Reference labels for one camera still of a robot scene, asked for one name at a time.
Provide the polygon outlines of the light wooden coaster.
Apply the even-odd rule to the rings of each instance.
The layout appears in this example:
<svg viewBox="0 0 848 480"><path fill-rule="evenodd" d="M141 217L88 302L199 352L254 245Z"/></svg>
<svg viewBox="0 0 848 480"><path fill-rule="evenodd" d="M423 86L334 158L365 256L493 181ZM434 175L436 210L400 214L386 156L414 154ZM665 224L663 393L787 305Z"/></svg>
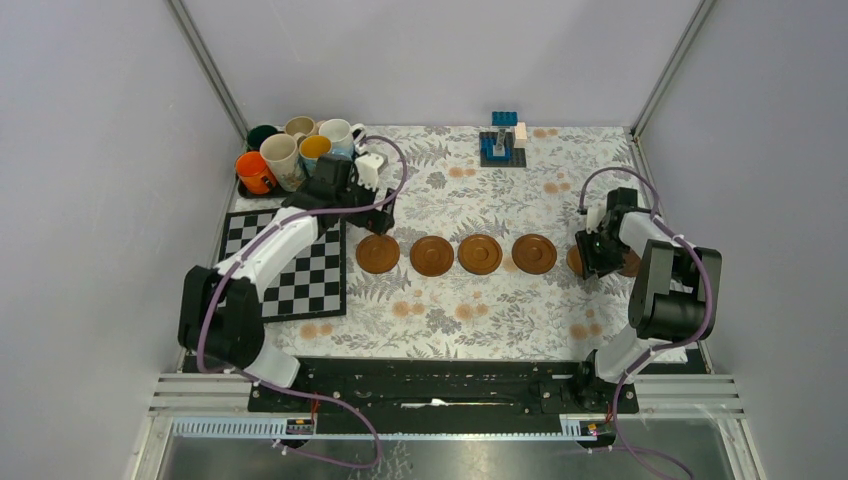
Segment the light wooden coaster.
<svg viewBox="0 0 848 480"><path fill-rule="evenodd" d="M584 274L584 266L580 256L579 249L576 245L569 248L566 255L566 264L568 268L578 277L582 278Z"/></svg>

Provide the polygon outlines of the black serving tray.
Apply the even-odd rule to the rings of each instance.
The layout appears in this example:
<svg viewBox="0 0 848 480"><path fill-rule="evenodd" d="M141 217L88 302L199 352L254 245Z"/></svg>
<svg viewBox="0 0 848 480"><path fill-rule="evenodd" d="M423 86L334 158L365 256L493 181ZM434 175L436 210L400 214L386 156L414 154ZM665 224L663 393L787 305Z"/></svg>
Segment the black serving tray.
<svg viewBox="0 0 848 480"><path fill-rule="evenodd" d="M349 159L351 161L356 160L359 156L367 153L365 148L361 148L359 145L354 147L354 151L351 155L349 155ZM237 181L237 193L241 198L244 199L282 199L288 197L290 195L289 191L283 189L279 184L275 185L268 192L262 194L256 194L247 189L245 184L240 180L238 176L235 176Z"/></svg>

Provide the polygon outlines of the black white chessboard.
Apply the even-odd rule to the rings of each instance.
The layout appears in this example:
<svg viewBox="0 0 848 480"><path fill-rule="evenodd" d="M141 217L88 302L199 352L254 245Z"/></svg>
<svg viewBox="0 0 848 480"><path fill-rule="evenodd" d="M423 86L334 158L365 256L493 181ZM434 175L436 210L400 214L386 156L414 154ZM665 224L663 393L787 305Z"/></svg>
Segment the black white chessboard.
<svg viewBox="0 0 848 480"><path fill-rule="evenodd" d="M273 209L229 213L219 242L224 260L272 221ZM339 317L346 313L346 227L337 224L289 261L260 297L265 323Z"/></svg>

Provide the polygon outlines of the beige mug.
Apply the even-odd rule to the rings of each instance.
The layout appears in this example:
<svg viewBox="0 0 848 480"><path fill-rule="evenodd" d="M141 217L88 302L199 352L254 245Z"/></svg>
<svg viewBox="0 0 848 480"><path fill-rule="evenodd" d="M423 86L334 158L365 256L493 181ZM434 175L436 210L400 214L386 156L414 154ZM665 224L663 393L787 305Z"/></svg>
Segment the beige mug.
<svg viewBox="0 0 848 480"><path fill-rule="evenodd" d="M286 122L283 132L291 136L297 144L300 144L307 137L315 135L318 129L318 123L311 117L297 116Z"/></svg>

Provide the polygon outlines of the orange mug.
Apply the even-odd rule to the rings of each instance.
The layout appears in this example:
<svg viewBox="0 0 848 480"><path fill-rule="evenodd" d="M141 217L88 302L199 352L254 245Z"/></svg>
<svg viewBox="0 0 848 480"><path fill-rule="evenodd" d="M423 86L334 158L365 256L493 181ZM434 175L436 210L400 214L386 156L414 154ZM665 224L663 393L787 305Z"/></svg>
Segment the orange mug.
<svg viewBox="0 0 848 480"><path fill-rule="evenodd" d="M235 172L251 194L265 195L277 186L275 176L258 151L249 151L239 156L235 162Z"/></svg>

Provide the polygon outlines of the dark green mug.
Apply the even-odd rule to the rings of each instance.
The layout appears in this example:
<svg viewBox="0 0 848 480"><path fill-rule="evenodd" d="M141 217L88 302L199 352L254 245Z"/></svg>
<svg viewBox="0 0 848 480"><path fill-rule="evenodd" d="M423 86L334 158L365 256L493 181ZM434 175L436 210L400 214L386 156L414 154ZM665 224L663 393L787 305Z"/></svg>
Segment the dark green mug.
<svg viewBox="0 0 848 480"><path fill-rule="evenodd" d="M262 143L269 137L280 132L275 125L258 125L250 129L246 136L246 148L248 151L259 151Z"/></svg>

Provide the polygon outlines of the white mug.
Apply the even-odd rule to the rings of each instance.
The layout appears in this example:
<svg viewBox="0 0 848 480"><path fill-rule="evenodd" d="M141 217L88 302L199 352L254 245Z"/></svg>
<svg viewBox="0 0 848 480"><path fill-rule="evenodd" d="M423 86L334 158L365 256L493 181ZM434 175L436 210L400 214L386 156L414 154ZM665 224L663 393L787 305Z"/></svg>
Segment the white mug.
<svg viewBox="0 0 848 480"><path fill-rule="evenodd" d="M352 158L356 141L364 136L365 127L361 123L350 124L344 119L330 119L319 126L318 134L331 142L332 154Z"/></svg>

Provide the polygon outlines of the brown wooden coaster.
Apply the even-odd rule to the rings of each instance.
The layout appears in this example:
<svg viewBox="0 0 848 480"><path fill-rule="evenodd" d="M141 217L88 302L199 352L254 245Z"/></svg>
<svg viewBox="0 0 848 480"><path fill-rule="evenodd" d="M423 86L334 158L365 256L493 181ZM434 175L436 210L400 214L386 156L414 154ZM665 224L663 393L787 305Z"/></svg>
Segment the brown wooden coaster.
<svg viewBox="0 0 848 480"><path fill-rule="evenodd" d="M416 272L426 277L437 277L453 266L454 250L442 237L425 236L412 245L409 258Z"/></svg>
<svg viewBox="0 0 848 480"><path fill-rule="evenodd" d="M512 246L511 254L513 262L520 270L533 275L550 271L558 258L554 244L539 234L519 237Z"/></svg>
<svg viewBox="0 0 848 480"><path fill-rule="evenodd" d="M491 236L475 234L466 237L459 245L460 265L475 275L488 275L501 265L503 251Z"/></svg>
<svg viewBox="0 0 848 480"><path fill-rule="evenodd" d="M359 267L371 274L392 270L400 259L400 247L389 235L372 234L359 242L356 260Z"/></svg>

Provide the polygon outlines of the blue lego brick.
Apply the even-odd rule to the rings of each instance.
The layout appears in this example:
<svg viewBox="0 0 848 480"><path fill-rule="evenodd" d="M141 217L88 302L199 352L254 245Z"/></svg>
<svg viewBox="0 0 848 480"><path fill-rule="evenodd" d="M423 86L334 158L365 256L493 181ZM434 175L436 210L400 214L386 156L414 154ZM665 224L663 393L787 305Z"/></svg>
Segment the blue lego brick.
<svg viewBox="0 0 848 480"><path fill-rule="evenodd" d="M491 113L491 125L494 127L514 127L518 124L516 111L493 111Z"/></svg>

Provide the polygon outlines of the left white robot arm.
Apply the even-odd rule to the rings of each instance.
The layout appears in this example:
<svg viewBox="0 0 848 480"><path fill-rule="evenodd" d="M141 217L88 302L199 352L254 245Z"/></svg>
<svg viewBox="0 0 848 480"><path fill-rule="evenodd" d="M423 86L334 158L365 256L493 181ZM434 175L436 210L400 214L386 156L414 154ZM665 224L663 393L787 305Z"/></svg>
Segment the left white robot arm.
<svg viewBox="0 0 848 480"><path fill-rule="evenodd" d="M184 279L177 339L211 358L271 384L272 398L288 411L309 401L299 361L265 336L261 297L284 267L330 228L347 221L374 234L394 225L396 190L376 198L386 159L366 152L349 159L325 154L313 174L289 194L270 223L236 253L212 267L195 266Z"/></svg>

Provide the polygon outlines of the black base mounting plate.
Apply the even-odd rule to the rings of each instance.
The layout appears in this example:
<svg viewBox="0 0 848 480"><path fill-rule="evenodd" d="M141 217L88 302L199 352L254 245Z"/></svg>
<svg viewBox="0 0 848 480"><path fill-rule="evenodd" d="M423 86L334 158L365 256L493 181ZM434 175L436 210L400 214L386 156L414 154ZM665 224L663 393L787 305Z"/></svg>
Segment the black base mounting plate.
<svg viewBox="0 0 848 480"><path fill-rule="evenodd" d="M557 415L589 412L569 382L578 361L303 357L294 389L339 398L382 435L552 433Z"/></svg>

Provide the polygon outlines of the dark wooden coaster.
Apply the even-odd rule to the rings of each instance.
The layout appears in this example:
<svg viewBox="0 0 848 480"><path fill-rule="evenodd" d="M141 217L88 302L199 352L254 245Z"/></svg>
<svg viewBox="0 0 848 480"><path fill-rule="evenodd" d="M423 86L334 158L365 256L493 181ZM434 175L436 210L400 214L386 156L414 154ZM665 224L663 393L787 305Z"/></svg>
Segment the dark wooden coaster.
<svg viewBox="0 0 848 480"><path fill-rule="evenodd" d="M627 278L636 277L639 272L641 258L633 250L630 250L624 255L623 260L624 263L617 273Z"/></svg>

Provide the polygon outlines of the tall cream floral mug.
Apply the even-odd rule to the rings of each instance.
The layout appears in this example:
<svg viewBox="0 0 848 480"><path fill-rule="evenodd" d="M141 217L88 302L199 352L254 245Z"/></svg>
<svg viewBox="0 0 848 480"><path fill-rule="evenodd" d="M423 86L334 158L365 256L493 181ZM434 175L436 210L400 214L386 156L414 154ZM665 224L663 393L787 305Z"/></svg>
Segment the tall cream floral mug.
<svg viewBox="0 0 848 480"><path fill-rule="evenodd" d="M294 192L306 180L294 137L285 133L269 136L262 142L259 153L283 190Z"/></svg>

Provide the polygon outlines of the blue mug yellow inside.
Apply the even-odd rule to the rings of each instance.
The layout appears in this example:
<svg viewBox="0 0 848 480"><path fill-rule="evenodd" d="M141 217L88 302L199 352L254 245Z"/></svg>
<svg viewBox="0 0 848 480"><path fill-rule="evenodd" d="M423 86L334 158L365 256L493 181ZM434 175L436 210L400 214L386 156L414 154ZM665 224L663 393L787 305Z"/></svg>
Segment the blue mug yellow inside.
<svg viewBox="0 0 848 480"><path fill-rule="evenodd" d="M334 146L325 136L312 135L305 137L299 145L299 160L307 177L311 177L316 169L317 161L322 155L335 155L346 160L352 159L352 153L346 148Z"/></svg>

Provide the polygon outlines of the aluminium frame rail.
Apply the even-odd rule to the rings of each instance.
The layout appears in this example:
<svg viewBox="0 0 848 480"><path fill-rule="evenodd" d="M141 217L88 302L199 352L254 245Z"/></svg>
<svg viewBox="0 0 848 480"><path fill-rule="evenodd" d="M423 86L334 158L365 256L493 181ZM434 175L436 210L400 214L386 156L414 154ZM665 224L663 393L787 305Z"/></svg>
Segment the aluminium frame rail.
<svg viewBox="0 0 848 480"><path fill-rule="evenodd" d="M736 384L729 375L648 374L636 378L639 414L647 418L712 417L743 419L745 412ZM170 415L236 415L248 412L252 384L229 374L163 374L151 400L150 411Z"/></svg>

